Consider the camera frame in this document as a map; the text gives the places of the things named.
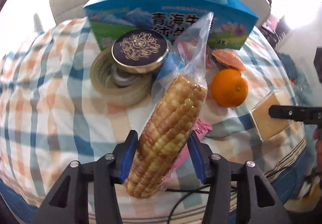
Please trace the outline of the clear box with tan block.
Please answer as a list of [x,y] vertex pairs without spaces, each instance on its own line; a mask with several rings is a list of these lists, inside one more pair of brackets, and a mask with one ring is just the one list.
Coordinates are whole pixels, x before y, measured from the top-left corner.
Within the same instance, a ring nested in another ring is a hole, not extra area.
[[291,106],[288,94],[283,90],[273,90],[259,101],[250,111],[251,118],[262,142],[287,129],[292,120],[280,118],[280,106]]

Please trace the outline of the orange fruit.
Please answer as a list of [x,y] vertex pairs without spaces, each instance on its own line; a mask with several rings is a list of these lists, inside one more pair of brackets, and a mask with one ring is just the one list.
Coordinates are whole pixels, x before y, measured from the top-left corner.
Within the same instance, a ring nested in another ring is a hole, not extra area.
[[219,71],[211,83],[211,95],[222,107],[235,108],[247,98],[248,83],[242,73],[232,68]]

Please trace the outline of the salmon pink snack packet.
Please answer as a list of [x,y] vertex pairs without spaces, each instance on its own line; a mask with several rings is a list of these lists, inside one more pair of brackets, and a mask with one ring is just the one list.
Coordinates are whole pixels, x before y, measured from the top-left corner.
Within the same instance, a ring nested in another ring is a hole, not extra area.
[[217,60],[217,62],[225,65],[226,67],[233,68],[240,72],[247,70],[240,57],[228,49],[213,50],[212,56]]

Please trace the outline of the clear packing tape roll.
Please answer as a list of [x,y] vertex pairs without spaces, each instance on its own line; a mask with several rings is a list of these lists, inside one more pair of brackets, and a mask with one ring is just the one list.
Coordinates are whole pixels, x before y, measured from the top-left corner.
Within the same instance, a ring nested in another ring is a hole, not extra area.
[[151,92],[151,74],[135,75],[117,67],[111,47],[101,51],[90,69],[93,87],[113,106],[132,106]]

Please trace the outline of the bagged corn cob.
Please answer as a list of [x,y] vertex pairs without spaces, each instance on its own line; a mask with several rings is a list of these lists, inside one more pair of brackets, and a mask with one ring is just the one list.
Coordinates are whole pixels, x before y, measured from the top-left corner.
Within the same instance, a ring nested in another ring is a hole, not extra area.
[[[213,13],[207,13],[175,39],[153,84],[154,107],[124,182],[134,198],[150,198],[160,190],[198,120],[207,96],[206,46],[212,22]],[[188,62],[177,50],[181,41],[193,41],[199,47]]]

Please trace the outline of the red white snack packet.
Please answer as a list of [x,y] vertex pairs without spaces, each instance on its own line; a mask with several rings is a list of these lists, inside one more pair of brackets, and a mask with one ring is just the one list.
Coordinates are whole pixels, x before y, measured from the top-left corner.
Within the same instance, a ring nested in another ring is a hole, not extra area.
[[[196,42],[193,41],[181,41],[177,45],[177,50],[181,56],[181,58],[184,60],[184,62],[188,62],[189,60],[192,60],[194,55],[199,52],[199,47],[197,46]],[[209,46],[206,46],[206,67],[212,68],[214,66],[214,63],[212,61],[212,49]]]

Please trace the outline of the round dark gold-patterned tin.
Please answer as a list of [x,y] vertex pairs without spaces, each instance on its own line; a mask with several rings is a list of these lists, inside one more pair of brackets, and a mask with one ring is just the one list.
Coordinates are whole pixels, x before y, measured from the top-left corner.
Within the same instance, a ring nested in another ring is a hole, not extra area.
[[111,55],[121,70],[145,74],[158,70],[170,50],[170,42],[160,33],[136,29],[120,36],[111,48]]

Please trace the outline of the pink candy wrapper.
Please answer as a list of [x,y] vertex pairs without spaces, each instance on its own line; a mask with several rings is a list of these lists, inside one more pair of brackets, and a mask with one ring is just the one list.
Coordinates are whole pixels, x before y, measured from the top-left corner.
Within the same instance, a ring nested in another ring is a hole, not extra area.
[[[201,119],[198,119],[193,127],[193,131],[196,133],[196,136],[201,141],[204,139],[207,133],[212,130],[212,126]],[[188,146],[185,145],[181,150],[176,162],[174,163],[172,170],[175,171],[180,167],[182,163],[189,157]]]

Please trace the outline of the grey chair right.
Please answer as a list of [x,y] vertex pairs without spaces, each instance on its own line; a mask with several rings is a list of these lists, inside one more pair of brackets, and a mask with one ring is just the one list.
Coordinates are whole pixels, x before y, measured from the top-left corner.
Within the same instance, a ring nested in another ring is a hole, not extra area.
[[261,28],[262,25],[268,20],[271,14],[272,0],[240,0],[247,5],[258,16],[256,23],[257,28]]

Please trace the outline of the blue milk carton box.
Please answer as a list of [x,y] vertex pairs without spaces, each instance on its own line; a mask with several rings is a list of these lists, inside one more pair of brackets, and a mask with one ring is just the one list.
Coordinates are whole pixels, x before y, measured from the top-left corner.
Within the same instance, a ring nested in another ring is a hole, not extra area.
[[212,12],[208,46],[239,50],[258,21],[240,0],[89,0],[84,12],[100,46],[134,29],[151,29],[174,41]]

